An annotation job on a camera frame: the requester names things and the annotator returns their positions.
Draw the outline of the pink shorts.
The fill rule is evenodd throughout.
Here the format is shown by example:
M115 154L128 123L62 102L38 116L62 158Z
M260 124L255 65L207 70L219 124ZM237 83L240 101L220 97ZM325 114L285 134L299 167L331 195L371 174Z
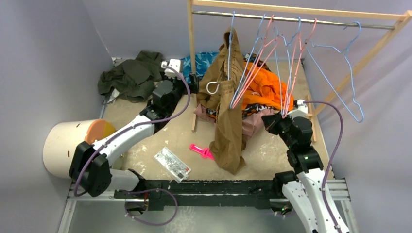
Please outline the pink shorts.
M194 112L196 116L199 118L212 123L216 124L216 120L210 116L207 115L206 113L206 108L199 104ZM245 136L247 140L249 140L251 137L253 137L255 134L258 133L262 128L264 128L263 121L261 119L262 116L269 116L273 115L275 113L278 113L278 110L274 109L264 109L258 113L251 114L250 116L246 117L245 119L242 120L242 134Z

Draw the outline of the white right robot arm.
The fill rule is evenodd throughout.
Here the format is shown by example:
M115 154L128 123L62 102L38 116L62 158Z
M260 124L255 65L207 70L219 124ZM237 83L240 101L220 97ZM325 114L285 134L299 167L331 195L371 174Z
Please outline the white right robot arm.
M287 146L292 171L275 174L273 192L286 197L308 233L348 233L326 184L327 174L312 146L312 122L303 117L263 116L265 130L278 135Z

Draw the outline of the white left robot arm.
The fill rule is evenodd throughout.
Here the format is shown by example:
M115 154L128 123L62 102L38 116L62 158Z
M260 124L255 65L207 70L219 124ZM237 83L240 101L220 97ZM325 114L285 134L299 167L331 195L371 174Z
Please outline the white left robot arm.
M134 199L143 196L145 185L141 176L129 170L115 170L115 161L131 147L148 138L180 114L174 113L184 94L199 92L199 78L189 74L185 78L171 78L160 81L146 107L126 126L94 143L81 142L75 149L69 168L74 181L73 194L76 197L89 194L97 197L106 190L125 190Z

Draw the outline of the blue patterned shorts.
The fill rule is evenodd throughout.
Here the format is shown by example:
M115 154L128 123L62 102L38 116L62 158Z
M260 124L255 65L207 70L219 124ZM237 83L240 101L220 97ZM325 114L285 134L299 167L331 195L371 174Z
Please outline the blue patterned shorts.
M205 75L212 62L217 57L218 52L200 52L195 54L195 69L196 76L201 80ZM186 56L181 59L182 61L182 74L185 77L188 84L191 83L189 74L192 72L191 57Z

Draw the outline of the tan khaki shorts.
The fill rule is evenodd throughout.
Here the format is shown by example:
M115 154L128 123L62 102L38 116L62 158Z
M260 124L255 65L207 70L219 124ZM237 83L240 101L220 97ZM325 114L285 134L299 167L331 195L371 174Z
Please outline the tan khaki shorts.
M227 80L228 38L230 27L223 35L223 44L211 66L200 81L197 101L205 108L215 110L217 119L214 140L209 148L218 167L235 175L246 162L242 151L246 141L242 136L242 109L229 105L244 71L244 60L236 30L233 28L230 80Z

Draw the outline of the camouflage patterned shorts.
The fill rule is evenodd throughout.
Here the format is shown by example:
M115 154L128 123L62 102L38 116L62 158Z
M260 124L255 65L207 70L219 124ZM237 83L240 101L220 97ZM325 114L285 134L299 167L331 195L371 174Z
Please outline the camouflage patterned shorts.
M247 107L246 109L242 110L242 118L249 117L252 114L256 114L256 113L259 113L267 109L273 110L272 107L267 107L265 105L256 105L256 106L251 105ZM215 110L206 108L206 115L212 119L217 119L217 112Z

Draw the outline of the light blue hanger holding shorts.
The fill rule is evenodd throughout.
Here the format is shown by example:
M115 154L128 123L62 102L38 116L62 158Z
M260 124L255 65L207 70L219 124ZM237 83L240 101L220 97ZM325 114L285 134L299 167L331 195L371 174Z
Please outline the light blue hanger holding shorts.
M227 58L227 80L230 80L230 64L231 64L231 48L232 48L232 37L233 37L233 24L235 19L235 11L233 11L232 18L231 18L231 25L229 31L229 38L228 38L228 58Z

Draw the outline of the orange shorts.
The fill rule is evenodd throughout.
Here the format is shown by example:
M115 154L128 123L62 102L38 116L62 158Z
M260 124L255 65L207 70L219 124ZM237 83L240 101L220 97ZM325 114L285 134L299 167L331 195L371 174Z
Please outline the orange shorts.
M254 105L264 105L279 110L285 103L287 84L280 81L266 64L263 68L257 67L253 75L255 78L243 95L242 110L245 111Z

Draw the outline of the dark green shorts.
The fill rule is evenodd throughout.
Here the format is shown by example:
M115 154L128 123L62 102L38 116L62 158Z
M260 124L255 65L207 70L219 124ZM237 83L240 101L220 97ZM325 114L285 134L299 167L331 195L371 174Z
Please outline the dark green shorts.
M97 84L99 94L109 96L117 90L120 99L145 102L155 83L163 78L162 60L162 53L142 50L135 59L127 59L101 74Z

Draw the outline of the pink plastic clip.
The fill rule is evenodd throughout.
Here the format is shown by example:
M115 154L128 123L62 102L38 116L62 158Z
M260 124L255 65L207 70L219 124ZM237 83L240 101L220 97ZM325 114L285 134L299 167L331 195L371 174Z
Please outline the pink plastic clip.
M212 153L210 152L209 148L201 148L195 144L191 144L189 149L200 154L200 156L204 159L214 160Z

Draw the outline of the clear plastic packet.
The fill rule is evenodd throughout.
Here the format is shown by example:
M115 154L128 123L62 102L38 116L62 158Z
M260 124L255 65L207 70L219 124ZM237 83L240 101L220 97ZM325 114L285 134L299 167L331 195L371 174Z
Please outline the clear plastic packet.
M189 177L191 169L167 147L158 152L154 159L177 183L181 183Z

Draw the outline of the white cylindrical bin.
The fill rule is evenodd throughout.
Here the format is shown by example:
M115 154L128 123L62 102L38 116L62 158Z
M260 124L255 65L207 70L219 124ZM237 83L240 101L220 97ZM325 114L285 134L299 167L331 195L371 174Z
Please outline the white cylindrical bin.
M43 163L55 177L69 179L75 149L86 138L94 120L62 122L49 132L43 147Z

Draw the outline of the wooden clothes rack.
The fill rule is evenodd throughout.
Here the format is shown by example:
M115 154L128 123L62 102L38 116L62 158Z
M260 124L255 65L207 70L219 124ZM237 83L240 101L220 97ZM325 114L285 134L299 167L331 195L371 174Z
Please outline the wooden clothes rack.
M194 39L194 26L193 15L212 15L212 16L225 16L225 13L220 12L196 12L193 10L193 6L207 6L207 7L219 7L219 8L231 8L231 9L243 9L243 10L257 10L257 11L271 11L276 13L291 13L291 14L305 14L327 17L354 17L354 18L367 18L377 20L395 20L396 23L393 26L373 26L368 25L364 28L372 29L384 29L387 32L382 38L368 51L368 53L355 65L352 70L353 74L358 74L362 71L371 60L399 33L401 30L412 20L411 10L407 10L404 14L389 14L389 13L374 13L374 12L359 12L359 11L345 11L345 10L331 10L331 9L319 9L319 8L305 8L294 6L280 6L280 5L267 5L258 3L244 3L234 1L221 1L221 0L188 0L187 1L187 15L188 15L188 30L189 30L189 48L191 59L191 71L196 71L195 63L195 39Z

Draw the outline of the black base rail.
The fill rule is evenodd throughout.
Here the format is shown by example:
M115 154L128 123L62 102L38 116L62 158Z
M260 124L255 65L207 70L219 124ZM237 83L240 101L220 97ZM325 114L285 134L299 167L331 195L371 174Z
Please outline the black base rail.
M271 180L143 180L130 191L115 191L116 199L148 204L150 211L166 206L281 208L288 200Z

